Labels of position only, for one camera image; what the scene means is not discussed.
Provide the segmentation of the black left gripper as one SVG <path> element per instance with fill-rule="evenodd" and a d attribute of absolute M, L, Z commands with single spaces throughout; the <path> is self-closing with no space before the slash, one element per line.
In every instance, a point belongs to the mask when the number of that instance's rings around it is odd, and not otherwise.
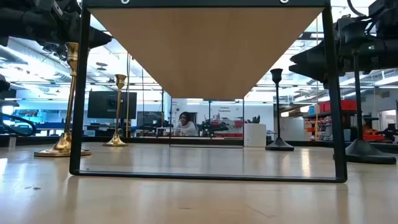
<path fill-rule="evenodd" d="M 35 11 L 43 16 L 44 23 L 39 26 L 38 42 L 63 44 L 72 40 L 73 26 L 81 14 L 77 0 L 34 0 Z M 90 27 L 88 46 L 90 49 L 106 45 L 112 36 Z"/>

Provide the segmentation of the white pot with green plant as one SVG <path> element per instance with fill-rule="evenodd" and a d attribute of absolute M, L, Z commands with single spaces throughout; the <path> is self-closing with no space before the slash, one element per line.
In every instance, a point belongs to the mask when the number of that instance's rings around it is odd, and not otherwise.
<path fill-rule="evenodd" d="M 267 128 L 261 124 L 261 116 L 254 116 L 244 124 L 244 146 L 265 147 L 267 142 Z"/>

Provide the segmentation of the red storage bins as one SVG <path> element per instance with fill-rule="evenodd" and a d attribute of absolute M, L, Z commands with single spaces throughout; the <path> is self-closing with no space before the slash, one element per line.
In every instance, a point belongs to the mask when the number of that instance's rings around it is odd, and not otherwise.
<path fill-rule="evenodd" d="M 340 106 L 343 111 L 356 111 L 356 100 L 341 100 Z M 326 113 L 331 111 L 330 101 L 324 101 L 319 104 L 320 112 Z"/>

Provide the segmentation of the large black monitor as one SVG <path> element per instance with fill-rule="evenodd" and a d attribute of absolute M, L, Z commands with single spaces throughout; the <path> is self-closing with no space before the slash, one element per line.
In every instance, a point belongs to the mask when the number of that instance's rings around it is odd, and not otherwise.
<path fill-rule="evenodd" d="M 116 118 L 118 101 L 116 91 L 90 91 L 88 95 L 89 118 Z M 121 117 L 136 119 L 137 93 L 121 93 Z"/>

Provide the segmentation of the black candlestick holder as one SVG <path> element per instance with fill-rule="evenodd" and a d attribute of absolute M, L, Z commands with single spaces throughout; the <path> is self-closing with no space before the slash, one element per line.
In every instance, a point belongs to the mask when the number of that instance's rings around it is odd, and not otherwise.
<path fill-rule="evenodd" d="M 346 160 L 364 164 L 389 164 L 394 165 L 397 159 L 394 156 L 381 152 L 363 139 L 363 116 L 361 111 L 361 90 L 359 80 L 359 48 L 366 41 L 364 32 L 368 22 L 359 21 L 348 24 L 342 31 L 345 35 L 345 44 L 351 49 L 354 68 L 354 84 L 356 93 L 357 130 L 358 138 L 346 148 Z"/>
<path fill-rule="evenodd" d="M 294 147 L 286 143 L 280 136 L 280 108 L 279 108 L 279 83 L 282 80 L 281 68 L 271 70 L 272 81 L 275 83 L 276 92 L 276 112 L 277 112 L 277 137 L 276 139 L 266 146 L 266 150 L 270 151 L 294 151 Z"/>

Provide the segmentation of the metal storage rack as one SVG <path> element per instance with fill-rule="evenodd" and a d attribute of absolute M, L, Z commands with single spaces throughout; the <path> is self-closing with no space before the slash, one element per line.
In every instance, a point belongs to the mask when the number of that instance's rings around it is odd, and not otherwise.
<path fill-rule="evenodd" d="M 308 115 L 303 117 L 304 130 L 310 141 L 333 141 L 331 111 L 320 112 L 319 104 L 309 106 Z M 346 142 L 352 142 L 357 138 L 356 111 L 343 111 L 341 109 L 341 127 Z"/>

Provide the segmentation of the gold candlestick holder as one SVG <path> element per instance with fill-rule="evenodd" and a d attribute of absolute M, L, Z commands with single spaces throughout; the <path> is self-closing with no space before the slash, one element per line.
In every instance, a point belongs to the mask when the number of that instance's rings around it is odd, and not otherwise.
<path fill-rule="evenodd" d="M 125 79 L 127 78 L 127 76 L 122 75 L 122 74 L 115 74 L 115 77 L 116 77 L 116 86 L 118 88 L 115 129 L 114 129 L 114 134 L 113 134 L 111 140 L 108 141 L 107 143 L 103 144 L 103 146 L 123 147 L 123 146 L 127 146 L 127 144 L 125 142 L 123 142 L 120 138 L 119 122 L 120 122 L 120 114 L 121 114 L 121 89 L 125 84 Z"/>
<path fill-rule="evenodd" d="M 68 97 L 67 115 L 65 122 L 64 133 L 60 135 L 58 141 L 46 150 L 34 152 L 35 157 L 70 157 L 71 146 L 72 146 L 72 132 L 70 130 L 72 120 L 72 109 L 75 98 L 76 88 L 76 76 L 77 76 L 77 65 L 78 65 L 78 43 L 67 42 L 65 44 L 67 48 L 67 64 L 71 68 L 71 84 L 70 92 Z"/>

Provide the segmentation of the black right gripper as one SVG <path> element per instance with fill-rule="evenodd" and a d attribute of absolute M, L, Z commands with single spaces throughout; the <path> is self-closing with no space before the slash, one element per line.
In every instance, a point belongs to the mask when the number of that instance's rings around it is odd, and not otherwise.
<path fill-rule="evenodd" d="M 365 43 L 369 42 L 365 32 L 368 25 L 365 18 L 366 16 L 343 16 L 337 21 L 338 56 L 340 57 L 341 70 L 343 73 L 355 71 L 363 72 L 364 74 L 369 73 L 369 66 L 359 61 L 361 58 L 359 56 L 360 48 Z M 326 68 L 304 64 L 325 63 L 324 41 L 321 41 L 318 45 L 308 50 L 291 56 L 290 61 L 296 63 L 289 67 L 290 72 L 298 73 L 299 75 L 309 77 L 321 83 L 326 83 L 328 81 Z"/>

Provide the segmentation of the small dark monitor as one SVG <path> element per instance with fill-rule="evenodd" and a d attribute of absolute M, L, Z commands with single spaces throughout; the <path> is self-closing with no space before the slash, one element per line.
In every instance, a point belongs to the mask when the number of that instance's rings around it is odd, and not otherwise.
<path fill-rule="evenodd" d="M 138 126 L 150 124 L 162 124 L 163 114 L 161 111 L 138 111 L 136 123 Z"/>

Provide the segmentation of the black aluminium table frame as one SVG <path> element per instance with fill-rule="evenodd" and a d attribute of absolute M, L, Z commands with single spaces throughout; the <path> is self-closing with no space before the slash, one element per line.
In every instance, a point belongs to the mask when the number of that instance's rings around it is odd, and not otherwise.
<path fill-rule="evenodd" d="M 0 147 L 7 147 L 11 139 L 16 141 L 17 146 L 54 144 L 58 137 L 39 136 L 39 137 L 21 137 L 16 135 L 0 135 Z M 177 139 L 177 138 L 122 138 L 126 143 L 138 144 L 191 144 L 191 145 L 216 145 L 216 146 L 243 146 L 241 139 Z M 331 141 L 287 141 L 294 147 L 333 147 Z M 378 150 L 391 154 L 398 154 L 398 144 L 372 143 Z"/>

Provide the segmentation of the person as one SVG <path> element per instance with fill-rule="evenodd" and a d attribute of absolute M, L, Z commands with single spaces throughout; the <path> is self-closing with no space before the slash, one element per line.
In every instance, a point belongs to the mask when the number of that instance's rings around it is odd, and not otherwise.
<path fill-rule="evenodd" d="M 196 125 L 191 121 L 190 114 L 186 111 L 180 114 L 179 123 L 176 127 L 178 136 L 196 136 Z"/>

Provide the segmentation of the wooden riser shelf black legs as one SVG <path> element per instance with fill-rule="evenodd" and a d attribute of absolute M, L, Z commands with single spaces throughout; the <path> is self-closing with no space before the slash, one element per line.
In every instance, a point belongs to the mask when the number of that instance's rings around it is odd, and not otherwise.
<path fill-rule="evenodd" d="M 244 98 L 287 48 L 322 17 L 333 122 L 334 177 L 347 181 L 330 0 L 82 0 L 69 171 L 80 168 L 91 18 L 174 98 Z"/>

